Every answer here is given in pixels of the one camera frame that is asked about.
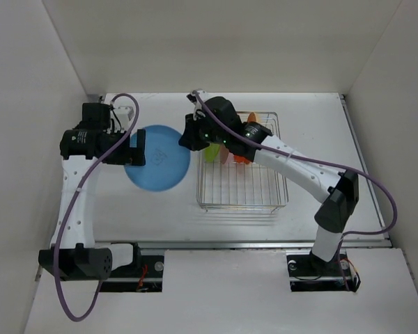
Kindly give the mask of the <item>blue plate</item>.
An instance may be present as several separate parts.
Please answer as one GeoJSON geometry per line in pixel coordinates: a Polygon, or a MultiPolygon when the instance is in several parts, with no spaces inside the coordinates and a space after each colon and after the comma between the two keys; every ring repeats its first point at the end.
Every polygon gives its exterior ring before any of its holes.
{"type": "Polygon", "coordinates": [[[146,127],[144,166],[126,166],[130,181],[143,190],[166,191],[179,184],[190,165],[190,151],[178,144],[181,134],[166,125],[146,127]]]}

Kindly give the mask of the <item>beige plate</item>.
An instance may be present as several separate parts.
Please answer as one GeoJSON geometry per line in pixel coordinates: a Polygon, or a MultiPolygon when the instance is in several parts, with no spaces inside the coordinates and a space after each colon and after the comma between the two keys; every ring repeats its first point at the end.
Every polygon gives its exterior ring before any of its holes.
{"type": "Polygon", "coordinates": [[[251,112],[248,115],[247,122],[259,122],[259,117],[258,117],[257,113],[251,112]]]}

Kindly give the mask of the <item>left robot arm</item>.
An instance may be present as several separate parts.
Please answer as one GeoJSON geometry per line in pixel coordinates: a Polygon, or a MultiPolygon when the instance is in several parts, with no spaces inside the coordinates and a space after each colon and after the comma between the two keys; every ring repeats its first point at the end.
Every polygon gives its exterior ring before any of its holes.
{"type": "Polygon", "coordinates": [[[107,280],[120,269],[127,276],[141,270],[137,245],[97,245],[93,210],[102,165],[145,166],[146,132],[130,143],[131,127],[121,122],[113,104],[87,102],[82,119],[64,132],[60,142],[63,168],[61,206],[49,248],[40,250],[39,265],[59,281],[107,280]]]}

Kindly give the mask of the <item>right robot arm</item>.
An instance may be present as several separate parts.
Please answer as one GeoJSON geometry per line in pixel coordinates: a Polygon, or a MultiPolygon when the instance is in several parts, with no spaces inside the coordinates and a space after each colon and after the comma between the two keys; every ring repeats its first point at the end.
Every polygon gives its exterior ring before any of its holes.
{"type": "Polygon", "coordinates": [[[212,143],[223,145],[230,153],[270,168],[310,193],[320,208],[314,216],[318,229],[309,266],[318,274],[330,270],[346,223],[359,201],[357,173],[302,156],[262,124],[241,121],[224,97],[207,97],[205,91],[195,90],[187,99],[194,110],[185,116],[179,145],[191,151],[206,149],[212,143]]]}

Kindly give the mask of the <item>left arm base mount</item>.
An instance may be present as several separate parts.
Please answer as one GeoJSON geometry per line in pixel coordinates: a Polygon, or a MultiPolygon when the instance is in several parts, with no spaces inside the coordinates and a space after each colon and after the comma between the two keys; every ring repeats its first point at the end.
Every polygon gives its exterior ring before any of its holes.
{"type": "Polygon", "coordinates": [[[102,283],[101,293],[162,292],[165,251],[133,245],[133,261],[114,269],[102,283]]]}

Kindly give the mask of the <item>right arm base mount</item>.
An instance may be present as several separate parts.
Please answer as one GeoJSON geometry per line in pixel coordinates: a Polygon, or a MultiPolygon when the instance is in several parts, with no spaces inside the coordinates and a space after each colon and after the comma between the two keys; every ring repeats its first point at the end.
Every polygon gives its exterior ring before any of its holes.
{"type": "Polygon", "coordinates": [[[286,256],[292,292],[357,292],[362,280],[346,254],[330,262],[315,261],[311,254],[286,256]]]}

